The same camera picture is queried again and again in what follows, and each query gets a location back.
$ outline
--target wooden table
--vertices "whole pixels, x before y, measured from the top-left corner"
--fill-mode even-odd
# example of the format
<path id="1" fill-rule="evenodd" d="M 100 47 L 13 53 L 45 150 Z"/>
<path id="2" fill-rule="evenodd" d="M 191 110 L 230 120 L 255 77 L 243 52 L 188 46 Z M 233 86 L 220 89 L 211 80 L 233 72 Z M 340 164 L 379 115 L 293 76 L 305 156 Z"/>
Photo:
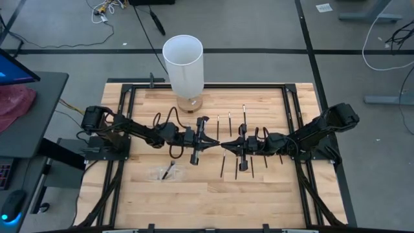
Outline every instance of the wooden table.
<path id="1" fill-rule="evenodd" d="M 121 86 L 121 83 L 108 83 L 102 105 L 116 111 Z M 320 114 L 313 85 L 297 83 L 296 87 L 303 120 L 310 122 Z M 206 133 L 211 138 L 216 138 L 217 115 L 221 117 L 220 141 L 237 138 L 237 128 L 243 122 L 243 104 L 246 106 L 248 135 L 254 134 L 255 127 L 263 126 L 270 132 L 289 133 L 281 91 L 205 89 L 202 95 L 204 103 L 198 112 L 186 114 L 179 111 L 179 117 L 184 125 L 189 124 L 193 129 L 197 117 L 210 117 Z M 139 89 L 133 120 L 150 127 L 155 114 L 160 112 L 160 122 L 165 121 L 169 109 L 176 106 L 175 97 L 171 90 Z M 229 135 L 229 111 L 232 114 L 232 138 Z M 174 114 L 170 120 L 177 125 Z M 231 153 L 227 153 L 223 178 L 220 178 L 223 151 L 220 147 L 210 148 L 201 154 L 199 165 L 193 166 L 189 163 L 192 150 L 184 150 L 184 155 L 176 160 L 184 174 L 180 181 L 152 181 L 149 180 L 150 171 L 168 166 L 172 160 L 168 146 L 156 150 L 143 140 L 133 138 L 131 157 L 124 168 L 115 227 L 147 228 L 149 223 L 154 223 L 156 228 L 262 228 L 263 223 L 268 223 L 271 228 L 305 227 L 298 179 L 294 163 L 288 157 L 283 157 L 283 164 L 278 156 L 269 157 L 268 168 L 262 157 L 254 157 L 254 179 L 249 161 L 249 170 L 239 172 L 235 180 L 235 156 Z M 98 162 L 85 174 L 75 224 L 85 219 L 99 200 L 106 164 L 105 161 Z M 346 222 L 333 165 L 328 161 L 313 161 L 313 168 L 319 195 L 336 217 Z M 309 195 L 308 200 L 312 222 L 316 224 Z M 109 219 L 110 204 L 111 197 L 104 223 Z"/>

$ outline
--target white paper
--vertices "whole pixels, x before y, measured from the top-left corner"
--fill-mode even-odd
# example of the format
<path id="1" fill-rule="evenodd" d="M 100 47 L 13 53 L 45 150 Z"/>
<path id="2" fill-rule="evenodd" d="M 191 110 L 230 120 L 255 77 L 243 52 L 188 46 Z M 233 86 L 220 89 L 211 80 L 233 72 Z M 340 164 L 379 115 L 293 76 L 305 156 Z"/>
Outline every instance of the white paper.
<path id="1" fill-rule="evenodd" d="M 316 8 L 319 10 L 319 13 L 333 11 L 329 3 L 316 5 Z"/>

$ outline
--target keyboard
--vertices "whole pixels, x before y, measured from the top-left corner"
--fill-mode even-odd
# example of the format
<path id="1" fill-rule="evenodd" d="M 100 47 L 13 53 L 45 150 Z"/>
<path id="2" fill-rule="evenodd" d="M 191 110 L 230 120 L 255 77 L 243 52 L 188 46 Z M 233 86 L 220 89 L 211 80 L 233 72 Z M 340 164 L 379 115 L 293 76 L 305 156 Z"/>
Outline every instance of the keyboard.
<path id="1" fill-rule="evenodd" d="M 0 190 L 7 190 L 16 166 L 17 159 L 0 157 Z"/>

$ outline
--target pink fabric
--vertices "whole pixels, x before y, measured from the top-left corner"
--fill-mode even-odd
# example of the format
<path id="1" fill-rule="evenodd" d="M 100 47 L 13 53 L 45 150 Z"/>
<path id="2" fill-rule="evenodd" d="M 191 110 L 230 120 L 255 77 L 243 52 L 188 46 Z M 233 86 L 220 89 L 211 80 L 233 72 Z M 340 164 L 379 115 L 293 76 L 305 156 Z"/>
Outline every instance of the pink fabric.
<path id="1" fill-rule="evenodd" d="M 30 109 L 36 92 L 25 85 L 0 86 L 0 132 Z"/>

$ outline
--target desk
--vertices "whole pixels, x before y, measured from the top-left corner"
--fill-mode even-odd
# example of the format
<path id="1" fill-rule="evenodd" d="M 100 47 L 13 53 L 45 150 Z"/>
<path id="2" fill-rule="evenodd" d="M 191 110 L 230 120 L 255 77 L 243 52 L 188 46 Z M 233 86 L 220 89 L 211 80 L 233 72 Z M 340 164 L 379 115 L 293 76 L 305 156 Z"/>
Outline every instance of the desk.
<path id="1" fill-rule="evenodd" d="M 116 111 L 121 87 L 121 83 L 107 83 L 102 105 Z M 310 122 L 320 114 L 313 86 L 297 83 L 296 87 L 303 120 Z M 206 134 L 211 138 L 216 137 L 216 119 L 220 115 L 219 138 L 223 142 L 231 139 L 227 117 L 230 111 L 232 140 L 236 139 L 237 128 L 243 121 L 242 104 L 246 105 L 248 135 L 254 134 L 255 127 L 263 126 L 270 132 L 289 133 L 282 93 L 275 89 L 204 89 L 202 95 L 202 108 L 194 114 L 179 111 L 180 121 L 194 128 L 197 117 L 209 116 Z M 170 89 L 139 89 L 132 119 L 152 126 L 156 113 L 161 112 L 162 122 L 176 105 Z M 177 125 L 175 116 L 170 120 Z M 283 157 L 283 164 L 279 157 L 269 157 L 268 168 L 262 157 L 254 157 L 255 178 L 249 167 L 248 171 L 239 172 L 235 180 L 234 155 L 227 153 L 220 178 L 222 148 L 204 151 L 198 166 L 189 163 L 190 153 L 191 150 L 184 150 L 183 156 L 176 160 L 177 167 L 184 171 L 181 181 L 150 181 L 149 170 L 169 165 L 168 147 L 156 150 L 133 137 L 131 156 L 122 177 L 115 228 L 147 228 L 149 223 L 154 223 L 155 228 L 262 228 L 263 223 L 270 228 L 305 227 L 295 167 L 288 157 Z M 106 166 L 107 162 L 100 161 L 85 174 L 75 225 L 85 219 L 99 200 Z M 313 168 L 321 198 L 339 220 L 346 222 L 333 165 L 328 161 L 313 161 Z M 316 224 L 309 196 L 308 201 L 312 222 Z M 110 205 L 111 197 L 104 224 L 109 220 Z"/>
<path id="2" fill-rule="evenodd" d="M 69 77 L 68 74 L 55 72 L 37 72 L 36 74 L 41 78 L 40 82 L 25 84 L 37 92 L 30 110 L 0 133 L 0 156 L 15 157 L 18 155 L 22 158 L 18 161 L 8 190 L 0 191 L 0 206 L 15 190 L 23 189 L 27 195 L 20 221 L 15 225 L 6 225 L 0 221 L 2 233 L 19 232 L 28 212 L 49 155 L 43 147 L 43 136 Z M 28 169 L 26 181 L 22 187 L 26 169 Z"/>

